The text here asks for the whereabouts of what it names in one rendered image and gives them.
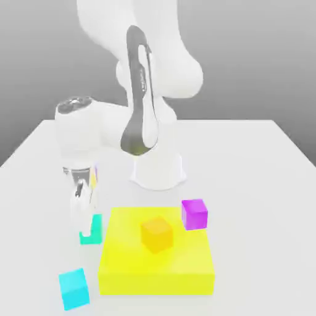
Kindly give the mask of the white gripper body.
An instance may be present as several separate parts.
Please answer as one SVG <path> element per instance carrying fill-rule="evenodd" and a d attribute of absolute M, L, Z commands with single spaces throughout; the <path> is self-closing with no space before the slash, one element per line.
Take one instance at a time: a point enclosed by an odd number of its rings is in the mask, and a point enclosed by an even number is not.
<path fill-rule="evenodd" d="M 73 192 L 70 196 L 70 213 L 76 231 L 89 236 L 94 214 L 94 192 L 84 191 L 80 196 Z"/>

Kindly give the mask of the small teal cube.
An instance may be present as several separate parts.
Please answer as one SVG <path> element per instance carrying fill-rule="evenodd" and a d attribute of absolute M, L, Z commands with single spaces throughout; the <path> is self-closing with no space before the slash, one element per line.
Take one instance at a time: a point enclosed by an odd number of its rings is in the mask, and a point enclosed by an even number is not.
<path fill-rule="evenodd" d="M 79 234 L 81 245 L 101 244 L 102 243 L 102 215 L 94 214 L 89 236 Z"/>

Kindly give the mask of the small cyan cube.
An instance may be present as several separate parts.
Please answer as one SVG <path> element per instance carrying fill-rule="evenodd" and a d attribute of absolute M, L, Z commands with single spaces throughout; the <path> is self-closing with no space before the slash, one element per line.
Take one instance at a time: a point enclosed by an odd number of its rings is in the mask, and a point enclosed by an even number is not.
<path fill-rule="evenodd" d="M 72 310 L 90 303 L 83 268 L 61 273 L 58 278 L 64 310 Z"/>

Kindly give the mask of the small orange cube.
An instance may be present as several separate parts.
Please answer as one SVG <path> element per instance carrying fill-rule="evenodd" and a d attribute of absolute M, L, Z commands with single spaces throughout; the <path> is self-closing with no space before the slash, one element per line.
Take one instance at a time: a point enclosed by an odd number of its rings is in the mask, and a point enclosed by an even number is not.
<path fill-rule="evenodd" d="M 173 246 L 172 226 L 163 217 L 152 218 L 141 224 L 141 242 L 157 254 Z"/>

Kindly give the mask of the small magenta cube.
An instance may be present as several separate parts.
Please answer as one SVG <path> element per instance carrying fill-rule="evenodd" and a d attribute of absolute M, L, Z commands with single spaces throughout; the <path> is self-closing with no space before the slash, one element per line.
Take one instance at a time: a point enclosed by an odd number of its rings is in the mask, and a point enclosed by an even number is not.
<path fill-rule="evenodd" d="M 207 228 L 208 210 L 202 199 L 182 200 L 181 218 L 185 230 Z"/>

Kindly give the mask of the large yellow box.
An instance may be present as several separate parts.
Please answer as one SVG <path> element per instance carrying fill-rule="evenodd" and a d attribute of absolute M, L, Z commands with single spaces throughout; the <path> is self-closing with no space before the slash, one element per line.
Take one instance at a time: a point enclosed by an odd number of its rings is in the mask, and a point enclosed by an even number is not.
<path fill-rule="evenodd" d="M 157 254 L 141 242 L 141 224 L 163 217 L 173 246 Z M 215 272 L 207 230 L 185 230 L 179 207 L 114 207 L 98 270 L 102 295 L 211 295 Z"/>

